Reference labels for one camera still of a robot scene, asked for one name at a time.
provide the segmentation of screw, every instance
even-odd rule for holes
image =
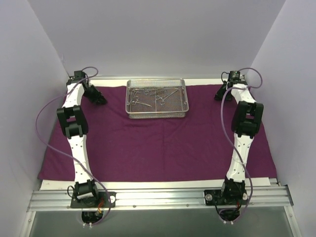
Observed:
[[[116,200],[115,196],[110,196],[110,200],[111,200],[111,203],[114,203]]]
[[[248,195],[246,194],[246,193],[244,193],[243,195],[242,195],[242,200],[247,200],[248,199]]]
[[[205,195],[205,200],[207,200],[207,201],[212,201],[212,200],[213,200],[212,195],[211,195],[211,194]]]

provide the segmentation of wire mesh basket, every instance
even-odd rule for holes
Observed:
[[[182,118],[189,110],[183,79],[136,79],[126,87],[131,119]]]

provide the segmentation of white wall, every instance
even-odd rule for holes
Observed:
[[[286,0],[252,64],[264,77],[253,93],[265,106],[277,175],[289,185],[303,236],[316,233],[315,12],[315,0]]]
[[[67,74],[27,1],[0,1],[0,35],[0,235],[16,237],[45,151],[35,117],[64,92]],[[56,118],[50,108],[40,123],[46,139]]]
[[[250,66],[285,0],[29,0],[69,73],[215,77]]]

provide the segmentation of maroon fabric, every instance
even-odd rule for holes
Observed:
[[[100,181],[153,182],[223,179],[233,149],[221,127],[220,102],[214,101],[218,85],[187,86],[190,110],[185,118],[129,119],[125,112],[126,87],[99,87],[108,104],[96,106],[82,98],[89,124],[87,153],[92,173]],[[224,106],[230,125],[235,102]],[[59,124],[50,145],[71,153]],[[264,127],[250,148],[247,168],[251,177],[277,176]],[[72,181],[71,159],[47,149],[40,179]]]

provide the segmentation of robotic arm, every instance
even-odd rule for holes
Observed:
[[[263,104],[257,103],[252,97],[247,82],[240,78],[239,71],[230,71],[228,80],[224,81],[223,85],[216,93],[215,100],[222,100],[224,93],[229,88],[232,89],[228,92],[225,100],[231,101],[234,97],[237,102],[237,109],[232,120],[231,130],[234,132],[234,146],[238,150],[242,162],[234,149],[231,165],[226,174],[220,194],[217,195],[216,192],[204,191],[206,205],[212,205],[213,202],[211,201],[213,198],[216,198],[216,200],[213,200],[215,201],[215,205],[241,204],[248,199],[245,190],[244,167],[246,167],[247,164],[251,143],[260,129]],[[237,215],[235,214],[236,213],[234,213],[231,220],[234,220],[236,216],[239,215],[239,212]]]
[[[72,156],[90,171],[88,156],[86,151],[86,135],[88,133],[88,123],[81,109],[80,103],[82,96],[90,102],[104,105],[107,103],[102,94],[92,85],[89,80],[83,80],[87,75],[83,71],[76,71],[75,76],[67,82],[68,94],[63,106],[57,109],[57,117],[63,131],[67,137],[72,150]],[[73,197],[77,202],[89,198],[90,201],[99,199],[98,189],[94,180],[90,180],[85,170],[74,160],[75,167],[75,186]]]

